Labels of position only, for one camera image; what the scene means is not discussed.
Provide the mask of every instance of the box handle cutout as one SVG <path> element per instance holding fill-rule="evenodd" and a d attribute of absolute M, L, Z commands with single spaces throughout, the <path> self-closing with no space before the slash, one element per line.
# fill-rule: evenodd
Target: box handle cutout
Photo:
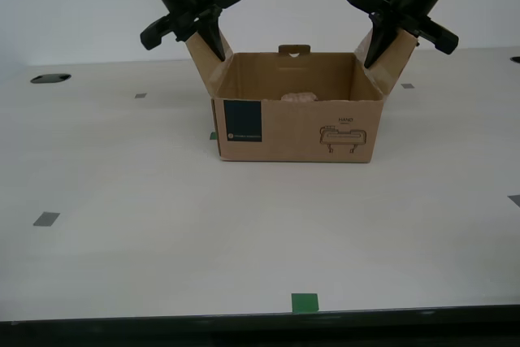
<path fill-rule="evenodd" d="M 278 47 L 278 53 L 291 57 L 299 57 L 310 53 L 310 45 L 280 45 Z"/>

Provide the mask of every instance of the open cardboard box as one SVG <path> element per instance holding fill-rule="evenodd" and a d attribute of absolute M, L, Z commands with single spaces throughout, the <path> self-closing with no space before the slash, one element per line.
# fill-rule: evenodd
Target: open cardboard box
<path fill-rule="evenodd" d="M 369 163 L 384 100 L 417 45 L 401 31 L 367 70 L 370 39 L 355 53 L 313 53 L 299 45 L 233 54 L 223 37 L 221 62 L 192 36 L 187 46 L 212 98 L 222 160 Z M 318 101 L 281 101 L 288 93 L 314 93 Z"/>

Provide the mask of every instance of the printed diagram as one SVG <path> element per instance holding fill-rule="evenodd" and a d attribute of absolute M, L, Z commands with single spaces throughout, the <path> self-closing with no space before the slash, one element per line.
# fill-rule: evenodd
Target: printed diagram
<path fill-rule="evenodd" d="M 330 154 L 334 153 L 334 145 L 351 145 L 350 153 L 353 154 L 356 148 L 366 144 L 366 132 L 364 130 L 351 130 L 342 132 L 335 126 L 325 126 L 321 128 L 320 144 L 328 146 Z"/>

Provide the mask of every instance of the green tape marker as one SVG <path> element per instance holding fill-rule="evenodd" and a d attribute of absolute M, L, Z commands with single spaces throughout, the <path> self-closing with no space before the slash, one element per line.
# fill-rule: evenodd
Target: green tape marker
<path fill-rule="evenodd" d="M 292 294 L 293 313 L 319 312 L 318 294 Z"/>

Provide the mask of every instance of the white table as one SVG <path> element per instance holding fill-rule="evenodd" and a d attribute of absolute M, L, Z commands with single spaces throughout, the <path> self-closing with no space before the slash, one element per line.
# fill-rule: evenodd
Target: white table
<path fill-rule="evenodd" d="M 0 86 L 0 321 L 520 303 L 518 54 L 416 52 L 369 165 L 221 162 L 189 61 L 28 68 Z"/>

